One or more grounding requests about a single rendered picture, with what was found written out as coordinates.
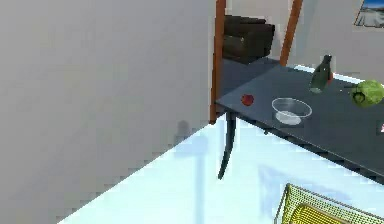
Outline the clear glass bowl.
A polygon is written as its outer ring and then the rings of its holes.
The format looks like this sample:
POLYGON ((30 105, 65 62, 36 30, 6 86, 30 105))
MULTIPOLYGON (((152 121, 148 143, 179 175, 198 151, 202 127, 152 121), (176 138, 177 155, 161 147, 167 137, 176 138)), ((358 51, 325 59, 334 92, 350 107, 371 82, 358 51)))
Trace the clear glass bowl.
POLYGON ((299 125, 313 110, 305 102, 295 98, 276 98, 271 102, 275 118, 285 125, 299 125))

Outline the dark green bottle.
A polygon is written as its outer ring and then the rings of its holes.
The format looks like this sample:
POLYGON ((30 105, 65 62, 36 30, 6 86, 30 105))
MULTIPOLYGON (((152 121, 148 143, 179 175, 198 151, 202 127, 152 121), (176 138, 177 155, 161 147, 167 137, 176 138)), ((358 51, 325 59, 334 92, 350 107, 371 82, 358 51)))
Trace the dark green bottle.
POLYGON ((313 72, 309 90, 314 94, 320 94, 325 89, 331 76, 331 55, 325 55, 322 62, 313 72))

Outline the dark grey table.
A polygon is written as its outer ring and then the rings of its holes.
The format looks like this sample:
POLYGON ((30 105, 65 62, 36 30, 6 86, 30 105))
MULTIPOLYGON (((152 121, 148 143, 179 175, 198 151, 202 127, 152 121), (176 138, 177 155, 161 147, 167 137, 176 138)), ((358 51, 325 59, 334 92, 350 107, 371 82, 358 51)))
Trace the dark grey table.
POLYGON ((219 177, 223 177, 233 148, 236 120, 241 119, 338 165, 384 185, 384 105, 356 106, 348 82, 333 80, 319 95, 309 91, 311 74, 280 65, 262 73, 220 97, 216 104, 227 119, 226 146, 219 177), (244 94, 254 97, 250 106, 244 94), (307 103, 312 114, 290 126, 275 118, 271 102, 295 98, 307 103))

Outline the yellow mesh chair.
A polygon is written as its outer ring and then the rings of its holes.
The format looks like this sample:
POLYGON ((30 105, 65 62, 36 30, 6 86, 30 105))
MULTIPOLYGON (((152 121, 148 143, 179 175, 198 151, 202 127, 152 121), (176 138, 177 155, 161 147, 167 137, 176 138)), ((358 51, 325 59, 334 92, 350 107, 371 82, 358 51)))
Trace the yellow mesh chair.
POLYGON ((287 183, 273 224, 384 224, 384 218, 287 183))

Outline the green lettuce head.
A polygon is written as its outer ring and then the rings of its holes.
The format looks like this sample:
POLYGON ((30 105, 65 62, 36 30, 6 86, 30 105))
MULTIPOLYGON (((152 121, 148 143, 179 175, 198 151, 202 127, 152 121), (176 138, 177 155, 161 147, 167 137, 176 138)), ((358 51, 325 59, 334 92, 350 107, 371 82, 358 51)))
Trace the green lettuce head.
POLYGON ((359 107, 377 105, 384 99, 384 86, 376 80, 365 80, 352 85, 350 96, 359 107))

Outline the brown wooden door frame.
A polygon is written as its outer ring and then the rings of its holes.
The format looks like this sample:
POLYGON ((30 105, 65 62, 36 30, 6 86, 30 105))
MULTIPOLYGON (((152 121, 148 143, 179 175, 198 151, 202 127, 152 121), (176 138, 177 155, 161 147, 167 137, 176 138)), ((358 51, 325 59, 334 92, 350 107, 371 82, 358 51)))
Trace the brown wooden door frame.
MULTIPOLYGON (((292 7, 289 20, 286 27, 283 46, 279 62, 282 66, 286 66, 291 46, 295 36, 297 23, 299 20, 303 0, 292 0, 292 7)), ((217 109, 215 100, 220 93, 221 79, 221 63, 223 59, 223 39, 224 39, 224 18, 225 18, 226 0, 216 0, 215 6, 215 23, 214 23, 214 51, 213 51, 213 68, 211 78, 211 93, 209 106, 209 123, 215 124, 217 120, 217 109)))

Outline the framed wall picture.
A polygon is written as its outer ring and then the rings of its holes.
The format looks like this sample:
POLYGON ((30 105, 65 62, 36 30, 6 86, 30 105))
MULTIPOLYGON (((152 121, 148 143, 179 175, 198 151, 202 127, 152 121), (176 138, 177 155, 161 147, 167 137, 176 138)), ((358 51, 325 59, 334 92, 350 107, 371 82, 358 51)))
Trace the framed wall picture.
POLYGON ((384 0, 363 0, 354 25, 384 28, 384 0))

